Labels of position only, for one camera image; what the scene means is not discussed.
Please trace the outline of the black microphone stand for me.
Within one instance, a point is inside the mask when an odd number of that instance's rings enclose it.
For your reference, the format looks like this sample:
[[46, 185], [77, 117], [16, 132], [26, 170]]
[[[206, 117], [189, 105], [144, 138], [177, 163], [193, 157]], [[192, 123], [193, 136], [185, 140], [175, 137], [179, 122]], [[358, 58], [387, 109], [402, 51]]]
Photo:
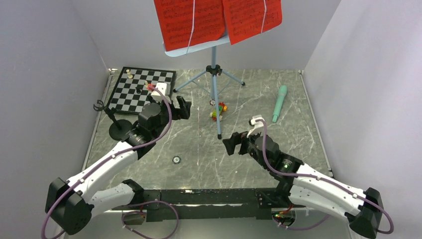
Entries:
[[108, 133], [113, 140], [121, 140], [132, 129], [130, 121], [126, 119], [117, 120], [115, 117], [116, 109], [109, 108], [102, 100], [97, 100], [96, 104], [93, 104], [93, 109], [97, 112], [104, 111], [108, 118], [112, 120]]

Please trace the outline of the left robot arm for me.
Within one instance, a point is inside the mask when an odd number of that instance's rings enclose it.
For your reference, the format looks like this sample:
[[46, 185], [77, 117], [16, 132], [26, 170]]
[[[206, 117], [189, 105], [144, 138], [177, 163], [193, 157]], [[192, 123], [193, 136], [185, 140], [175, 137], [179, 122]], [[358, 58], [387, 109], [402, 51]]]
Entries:
[[97, 162], [67, 180], [56, 178], [48, 188], [45, 212], [61, 228], [62, 233], [80, 232], [95, 216], [109, 209], [127, 205], [139, 208], [144, 189], [133, 180], [124, 180], [116, 187], [101, 190], [103, 184], [124, 168], [146, 155], [170, 129], [173, 120], [187, 120], [192, 103], [177, 96], [179, 107], [172, 100], [153, 100], [129, 124], [115, 147]]

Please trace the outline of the mint green microphone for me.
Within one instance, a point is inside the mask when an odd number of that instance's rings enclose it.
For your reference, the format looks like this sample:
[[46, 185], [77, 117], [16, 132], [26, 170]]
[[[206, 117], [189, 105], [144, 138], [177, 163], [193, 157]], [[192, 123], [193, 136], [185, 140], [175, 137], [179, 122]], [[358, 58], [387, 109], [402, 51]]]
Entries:
[[287, 91], [288, 91], [288, 88], [286, 85], [282, 85], [278, 90], [277, 100], [276, 100], [275, 107], [273, 110], [273, 117], [272, 117], [273, 123], [276, 123], [280, 116], [282, 105], [284, 102], [284, 98], [287, 94]]

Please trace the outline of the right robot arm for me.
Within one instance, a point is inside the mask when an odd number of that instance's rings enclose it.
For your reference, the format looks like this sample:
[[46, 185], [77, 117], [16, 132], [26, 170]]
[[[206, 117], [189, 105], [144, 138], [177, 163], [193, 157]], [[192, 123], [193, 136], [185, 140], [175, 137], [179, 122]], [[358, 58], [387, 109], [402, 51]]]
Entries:
[[306, 206], [346, 221], [357, 234], [374, 239], [380, 233], [382, 198], [380, 192], [338, 182], [308, 164], [283, 153], [271, 137], [235, 132], [223, 144], [228, 155], [240, 146], [239, 154], [248, 154], [279, 183], [272, 201], [281, 207]]

